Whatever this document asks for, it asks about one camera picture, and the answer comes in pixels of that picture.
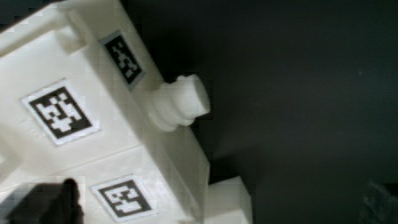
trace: dark surface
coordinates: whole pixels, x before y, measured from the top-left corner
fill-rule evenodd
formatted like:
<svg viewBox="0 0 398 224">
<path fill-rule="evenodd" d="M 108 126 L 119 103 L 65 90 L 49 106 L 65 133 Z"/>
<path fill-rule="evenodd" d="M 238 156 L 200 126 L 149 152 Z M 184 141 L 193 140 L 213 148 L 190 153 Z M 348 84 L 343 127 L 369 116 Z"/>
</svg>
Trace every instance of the dark surface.
<svg viewBox="0 0 398 224">
<path fill-rule="evenodd" d="M 357 223 L 369 179 L 398 181 L 396 1 L 124 6 L 167 80 L 195 72 L 209 89 L 197 137 L 255 223 Z"/>
<path fill-rule="evenodd" d="M 37 184 L 7 216 L 8 224 L 83 224 L 78 186 Z"/>
</svg>

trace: round protrusion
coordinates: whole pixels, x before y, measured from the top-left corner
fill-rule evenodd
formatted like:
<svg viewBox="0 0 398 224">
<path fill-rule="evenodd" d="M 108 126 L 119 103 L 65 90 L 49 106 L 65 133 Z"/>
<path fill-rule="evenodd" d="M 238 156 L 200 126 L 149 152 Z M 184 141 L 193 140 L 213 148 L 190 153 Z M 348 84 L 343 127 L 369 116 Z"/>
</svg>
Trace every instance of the round protrusion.
<svg viewBox="0 0 398 224">
<path fill-rule="evenodd" d="M 172 84 L 159 85 L 152 92 L 151 105 L 151 120 L 163 131 L 193 123 L 195 118 L 209 112 L 207 94 L 195 75 L 179 76 Z"/>
</svg>

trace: white plastic object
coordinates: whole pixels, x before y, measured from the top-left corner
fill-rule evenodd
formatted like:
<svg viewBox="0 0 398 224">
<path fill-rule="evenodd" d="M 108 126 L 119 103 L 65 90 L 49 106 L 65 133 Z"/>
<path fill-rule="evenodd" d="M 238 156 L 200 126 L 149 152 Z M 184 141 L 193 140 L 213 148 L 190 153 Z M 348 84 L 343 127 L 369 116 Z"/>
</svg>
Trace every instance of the white plastic object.
<svg viewBox="0 0 398 224">
<path fill-rule="evenodd" d="M 163 83 L 147 99 L 152 124 L 163 131 L 177 125 L 188 126 L 195 117 L 209 112 L 209 100 L 197 75 L 179 76 L 172 84 Z"/>
<path fill-rule="evenodd" d="M 250 195 L 239 177 L 207 188 L 204 224 L 252 224 Z"/>
<path fill-rule="evenodd" d="M 144 70 L 133 86 L 126 86 L 99 41 L 115 32 Z M 62 100 L 62 94 L 55 94 L 65 104 L 62 107 L 55 102 L 60 106 L 55 107 L 64 108 L 58 110 L 67 115 L 55 117 L 49 112 L 56 110 L 46 110 L 51 98 L 33 93 L 62 87 L 65 82 L 74 94 L 67 100 Z M 0 201 L 21 184 L 62 182 L 64 178 L 74 178 L 85 195 L 80 199 L 85 223 L 117 223 L 92 194 L 92 186 L 136 175 L 158 213 L 126 223 L 200 222 L 209 169 L 200 146 L 188 127 L 174 132 L 152 127 L 142 106 L 144 96 L 161 83 L 117 1 L 67 0 L 53 3 L 0 33 L 0 136 L 21 156 L 17 167 L 0 182 Z M 44 125 L 49 122 L 53 126 L 55 122 L 53 127 L 71 130 L 67 125 L 83 117 L 72 115 L 76 108 L 101 129 L 81 132 L 80 138 L 56 145 L 37 119 Z M 51 118 L 32 115 L 33 111 L 40 113 L 44 110 Z"/>
<path fill-rule="evenodd" d="M 8 145 L 5 144 L 0 137 L 0 183 L 7 176 L 14 172 L 21 164 L 19 156 L 16 155 Z"/>
</svg>

